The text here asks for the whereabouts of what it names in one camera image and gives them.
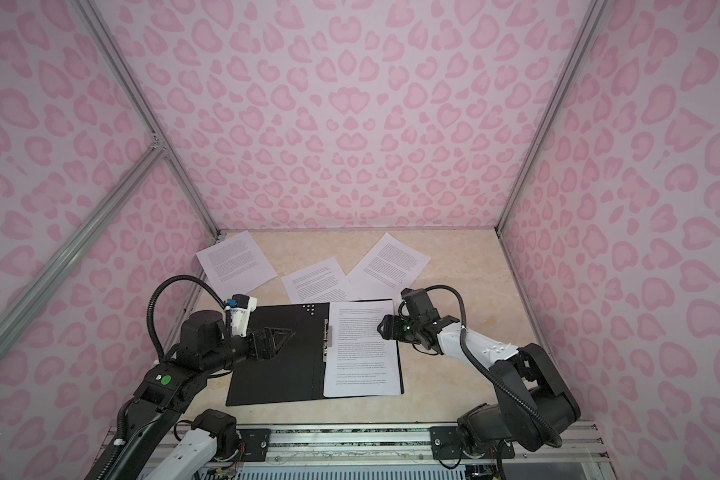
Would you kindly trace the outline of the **black and white folder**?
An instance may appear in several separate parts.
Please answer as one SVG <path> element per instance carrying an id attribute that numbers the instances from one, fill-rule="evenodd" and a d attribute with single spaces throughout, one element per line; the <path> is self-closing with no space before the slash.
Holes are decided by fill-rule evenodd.
<path id="1" fill-rule="evenodd" d="M 295 335 L 271 360 L 234 368 L 225 404 L 250 406 L 330 399 L 323 396 L 330 303 L 263 306 L 251 315 L 249 332 L 265 327 Z"/>

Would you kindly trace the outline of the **hidden paper sheet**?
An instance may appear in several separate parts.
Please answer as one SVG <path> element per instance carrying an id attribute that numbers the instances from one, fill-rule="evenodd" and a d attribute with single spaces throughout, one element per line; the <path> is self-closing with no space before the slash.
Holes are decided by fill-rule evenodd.
<path id="1" fill-rule="evenodd" d="M 400 301 L 401 291 L 412 286 L 431 258 L 398 241 L 389 233 L 347 275 L 362 300 Z"/>

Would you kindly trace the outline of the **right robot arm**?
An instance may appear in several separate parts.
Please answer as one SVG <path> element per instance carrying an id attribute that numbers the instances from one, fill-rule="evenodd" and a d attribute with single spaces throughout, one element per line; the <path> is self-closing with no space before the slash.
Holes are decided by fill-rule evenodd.
<path id="1" fill-rule="evenodd" d="M 453 287 L 402 290 L 398 311 L 385 315 L 377 331 L 384 340 L 461 360 L 493 386 L 495 403 L 478 405 L 456 421 L 457 448 L 469 457 L 500 457 L 508 442 L 531 452 L 560 448 L 563 432 L 580 419 L 580 406 L 547 351 L 470 329 L 464 299 Z"/>

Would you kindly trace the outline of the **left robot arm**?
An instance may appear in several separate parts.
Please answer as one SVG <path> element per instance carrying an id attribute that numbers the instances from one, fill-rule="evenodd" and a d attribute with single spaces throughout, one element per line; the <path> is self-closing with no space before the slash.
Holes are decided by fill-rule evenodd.
<path id="1" fill-rule="evenodd" d="M 233 336 L 222 313 L 191 314 L 168 357 L 145 374 L 119 409 L 115 436 L 86 477 L 135 479 L 212 375 L 246 360 L 270 360 L 294 335 L 291 329 L 265 327 Z"/>

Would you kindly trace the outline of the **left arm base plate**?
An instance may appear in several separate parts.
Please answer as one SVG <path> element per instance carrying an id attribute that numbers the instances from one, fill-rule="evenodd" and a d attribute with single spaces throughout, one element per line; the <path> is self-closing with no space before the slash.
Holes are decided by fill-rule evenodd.
<path id="1" fill-rule="evenodd" d="M 272 430 L 268 428 L 243 428 L 239 430 L 245 445 L 242 462 L 264 462 L 267 457 Z"/>

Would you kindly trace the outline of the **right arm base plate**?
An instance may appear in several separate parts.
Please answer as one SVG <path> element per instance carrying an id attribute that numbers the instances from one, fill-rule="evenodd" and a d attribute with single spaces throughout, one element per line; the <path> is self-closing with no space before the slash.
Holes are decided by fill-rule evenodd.
<path id="1" fill-rule="evenodd" d="M 439 461 L 514 459 L 505 427 L 435 426 L 428 429 L 432 457 Z"/>

